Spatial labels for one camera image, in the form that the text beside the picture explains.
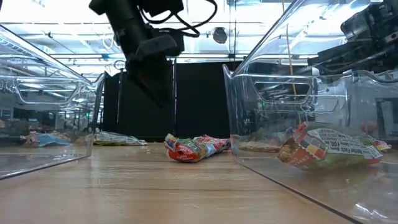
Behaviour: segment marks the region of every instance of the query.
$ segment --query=snack wrapper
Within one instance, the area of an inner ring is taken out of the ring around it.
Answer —
[[[303,170],[376,164],[389,146],[365,133],[323,123],[303,123],[282,146],[278,158]]]
[[[133,136],[102,131],[95,134],[94,144],[100,146],[146,146],[147,143]]]
[[[46,147],[46,146],[69,146],[70,139],[65,135],[54,132],[50,134],[43,134],[31,132],[28,136],[21,136],[21,139],[26,140],[23,147]]]
[[[229,139],[217,139],[207,135],[181,139],[168,134],[165,138],[165,146],[167,154],[175,161],[198,162],[229,149],[231,142]]]

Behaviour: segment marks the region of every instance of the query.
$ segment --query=red snack wrapper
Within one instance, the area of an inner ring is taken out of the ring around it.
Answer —
[[[207,135],[194,139],[181,139],[168,134],[165,138],[165,147],[169,157],[175,161],[198,162],[229,149],[231,143],[229,139],[217,139]]]

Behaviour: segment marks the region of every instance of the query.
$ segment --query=wooden table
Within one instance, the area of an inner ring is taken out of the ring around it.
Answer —
[[[163,144],[95,147],[89,159],[0,181],[2,224],[347,223],[232,161],[173,162]]]

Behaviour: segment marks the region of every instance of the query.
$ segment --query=black panel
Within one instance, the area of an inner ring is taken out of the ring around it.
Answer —
[[[173,97],[173,77],[166,83],[170,99]],[[135,136],[146,141],[163,141],[174,130],[174,106],[159,108],[123,73],[119,102],[118,133]]]
[[[178,137],[192,138],[203,134],[229,137],[222,64],[234,70],[239,62],[177,64],[175,130]]]
[[[103,131],[117,132],[120,74],[107,75],[104,83],[104,113],[101,128]]]

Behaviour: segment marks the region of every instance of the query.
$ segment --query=transparent plastic container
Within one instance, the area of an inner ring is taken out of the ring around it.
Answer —
[[[294,1],[224,66],[234,159],[355,223],[398,223],[398,1]]]
[[[89,156],[103,78],[92,83],[0,27],[0,179]]]

